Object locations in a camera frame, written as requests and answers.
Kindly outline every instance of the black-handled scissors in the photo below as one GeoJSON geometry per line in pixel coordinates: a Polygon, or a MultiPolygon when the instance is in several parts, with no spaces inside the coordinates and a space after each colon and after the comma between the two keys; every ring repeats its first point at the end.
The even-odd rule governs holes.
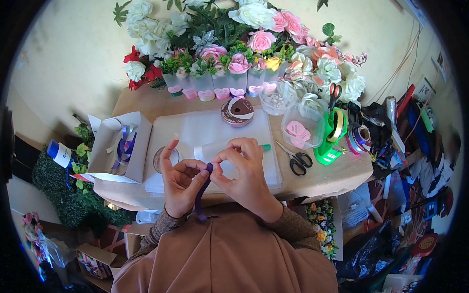
{"type": "Polygon", "coordinates": [[[306,168],[311,168],[313,166],[313,160],[311,159],[310,156],[308,156],[305,153],[298,152],[296,154],[290,152],[286,147],[281,145],[278,141],[275,141],[291,158],[290,159],[290,169],[292,169],[293,173],[296,176],[304,176],[306,175],[306,168]]]}

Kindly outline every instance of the fingernail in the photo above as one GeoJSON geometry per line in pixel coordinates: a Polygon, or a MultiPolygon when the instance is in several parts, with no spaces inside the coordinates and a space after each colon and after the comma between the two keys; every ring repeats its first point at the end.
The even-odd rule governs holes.
{"type": "Polygon", "coordinates": [[[206,179],[207,179],[207,178],[208,178],[208,176],[210,175],[210,173],[208,173],[208,171],[207,171],[207,170],[202,170],[202,171],[200,172],[200,175],[202,175],[202,177],[204,177],[204,178],[206,178],[206,179]]]}

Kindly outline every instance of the white cardboard box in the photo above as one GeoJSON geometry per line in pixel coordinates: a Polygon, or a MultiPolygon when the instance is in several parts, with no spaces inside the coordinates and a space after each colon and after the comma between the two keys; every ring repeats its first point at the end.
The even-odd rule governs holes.
{"type": "Polygon", "coordinates": [[[107,181],[142,183],[145,165],[145,156],[150,139],[151,123],[140,113],[132,112],[109,119],[100,120],[93,116],[90,119],[91,129],[95,135],[93,149],[91,150],[88,174],[107,181]],[[123,125],[135,124],[135,145],[127,164],[127,169],[122,175],[111,174],[114,154],[107,153],[120,134],[123,125]]]}

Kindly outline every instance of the brown sleeve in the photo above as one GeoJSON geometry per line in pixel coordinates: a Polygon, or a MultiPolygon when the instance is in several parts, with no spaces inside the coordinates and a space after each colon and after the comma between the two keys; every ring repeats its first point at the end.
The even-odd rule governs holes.
{"type": "Polygon", "coordinates": [[[282,216],[277,222],[272,224],[264,222],[264,225],[288,241],[295,249],[308,248],[321,252],[321,246],[311,223],[285,205],[282,216]]]}
{"type": "Polygon", "coordinates": [[[184,215],[182,218],[176,219],[168,215],[168,213],[166,212],[166,208],[164,208],[153,227],[150,228],[148,234],[142,239],[142,242],[140,242],[140,249],[131,257],[129,257],[125,264],[136,259],[139,256],[149,254],[158,246],[161,235],[176,229],[180,225],[184,224],[186,220],[187,215],[184,215]]]}

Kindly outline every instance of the wooden table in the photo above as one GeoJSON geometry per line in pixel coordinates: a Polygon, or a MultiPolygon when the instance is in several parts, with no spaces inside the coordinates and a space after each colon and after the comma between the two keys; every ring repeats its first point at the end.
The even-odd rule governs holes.
{"type": "MultiPolygon", "coordinates": [[[[248,98],[254,105],[260,105],[259,98],[248,98]]],[[[175,115],[193,111],[217,110],[226,100],[215,99],[210,102],[202,102],[199,98],[187,99],[184,95],[172,97],[166,90],[152,89],[142,86],[136,91],[125,90],[114,108],[113,117],[125,113],[140,111],[150,121],[154,122],[159,116],[175,115]]],[[[270,116],[270,126],[274,140],[287,146],[291,151],[297,152],[292,145],[283,140],[280,129],[282,116],[270,116]]],[[[339,146],[347,149],[343,139],[339,146]]],[[[313,167],[305,176],[298,177],[292,173],[289,166],[290,158],[277,145],[273,144],[277,154],[277,160],[282,176],[282,187],[272,191],[279,199],[291,199],[301,196],[335,196],[357,188],[367,181],[373,173],[370,156],[363,154],[356,156],[351,152],[345,152],[331,165],[325,166],[313,159],[313,167]]],[[[313,149],[303,150],[314,158],[313,149]]],[[[106,200],[127,210],[160,210],[164,204],[164,198],[150,197],[144,189],[144,184],[121,183],[96,179],[94,191],[106,200]]],[[[225,194],[204,195],[204,205],[225,203],[232,201],[225,194]]]]}

